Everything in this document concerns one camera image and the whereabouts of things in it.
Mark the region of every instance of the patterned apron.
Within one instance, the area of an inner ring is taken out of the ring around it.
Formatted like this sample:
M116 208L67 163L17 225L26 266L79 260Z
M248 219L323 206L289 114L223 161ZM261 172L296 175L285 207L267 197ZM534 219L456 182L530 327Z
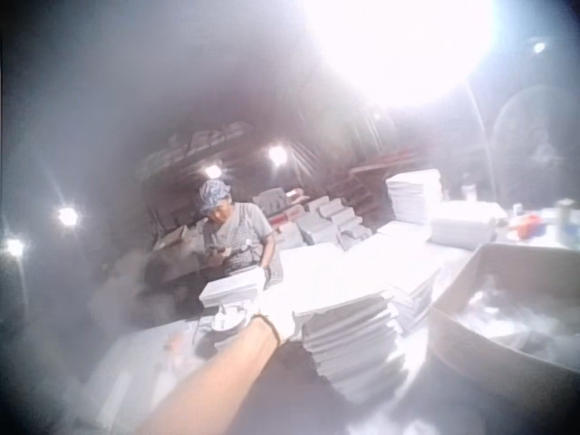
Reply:
M216 245L219 247L231 247L233 254L226 258L223 263L226 275L234 275L251 267L257 266L264 252L264 246L260 241L250 218L246 213L240 216L239 226L223 235L213 234ZM277 252L274 253L270 266L266 269L266 287L277 284L284 277L282 263Z

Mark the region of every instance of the bright overhead light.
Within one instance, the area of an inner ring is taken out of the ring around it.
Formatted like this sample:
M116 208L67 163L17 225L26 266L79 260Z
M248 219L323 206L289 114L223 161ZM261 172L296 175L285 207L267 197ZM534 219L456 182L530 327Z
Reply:
M546 49L546 43L535 43L534 44L534 53L540 54Z
M288 153L280 145L270 148L269 154L276 166L282 166L288 161Z
M65 227L74 227L79 221L79 215L73 208L61 208L58 212L58 218Z
M493 42L492 0L304 0L328 63L371 102L431 102Z
M6 240L6 252L15 258L20 258L24 253L24 243L17 238Z
M221 177L221 169L218 165L211 165L206 168L206 175L210 179L218 179Z

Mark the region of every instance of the white glove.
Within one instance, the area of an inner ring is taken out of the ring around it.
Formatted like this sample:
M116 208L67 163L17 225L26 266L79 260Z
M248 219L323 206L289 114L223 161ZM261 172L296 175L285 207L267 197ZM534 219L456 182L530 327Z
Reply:
M296 321L292 304L282 286L271 288L262 293L256 301L257 314L265 317L275 329L280 344L287 342L300 332L302 323Z

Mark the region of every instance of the forearm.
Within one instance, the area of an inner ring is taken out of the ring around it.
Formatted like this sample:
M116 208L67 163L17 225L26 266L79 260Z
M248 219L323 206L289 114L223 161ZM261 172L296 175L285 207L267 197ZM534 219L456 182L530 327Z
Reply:
M272 262L272 257L276 251L276 239L274 238L274 234L270 234L266 237L264 243L264 252L262 252L262 258L260 258L260 267L268 267Z
M224 433L277 344L266 321L253 319L229 348L178 386L138 433Z

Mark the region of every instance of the bottle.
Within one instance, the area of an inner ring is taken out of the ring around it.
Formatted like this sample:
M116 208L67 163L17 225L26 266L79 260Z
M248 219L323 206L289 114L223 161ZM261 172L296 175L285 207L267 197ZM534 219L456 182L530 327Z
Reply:
M475 181L468 173L463 174L461 193L463 195L463 199L468 202L478 201L478 188L475 184Z

